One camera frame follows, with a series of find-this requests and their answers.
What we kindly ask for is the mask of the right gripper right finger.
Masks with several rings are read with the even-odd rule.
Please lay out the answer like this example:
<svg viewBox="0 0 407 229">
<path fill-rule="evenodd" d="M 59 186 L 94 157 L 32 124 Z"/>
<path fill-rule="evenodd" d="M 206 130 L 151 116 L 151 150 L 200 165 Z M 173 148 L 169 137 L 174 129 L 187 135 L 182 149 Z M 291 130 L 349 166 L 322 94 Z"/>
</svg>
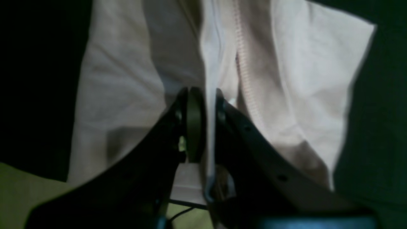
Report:
<svg viewBox="0 0 407 229">
<path fill-rule="evenodd" d="M 255 125 L 216 91 L 215 163 L 235 195 L 209 203 L 225 229 L 378 229 L 369 208 L 317 184 L 285 160 Z"/>
</svg>

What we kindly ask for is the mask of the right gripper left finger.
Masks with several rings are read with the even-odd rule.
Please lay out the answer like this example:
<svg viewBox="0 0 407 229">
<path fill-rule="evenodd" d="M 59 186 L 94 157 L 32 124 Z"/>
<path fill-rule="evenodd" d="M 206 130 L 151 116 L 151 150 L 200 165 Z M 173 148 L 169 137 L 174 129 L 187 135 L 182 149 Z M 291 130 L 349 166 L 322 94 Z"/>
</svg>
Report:
<svg viewBox="0 0 407 229">
<path fill-rule="evenodd" d="M 202 90 L 183 88 L 145 138 L 93 180 L 35 207 L 27 229 L 171 229 L 166 219 L 178 165 L 205 145 Z"/>
</svg>

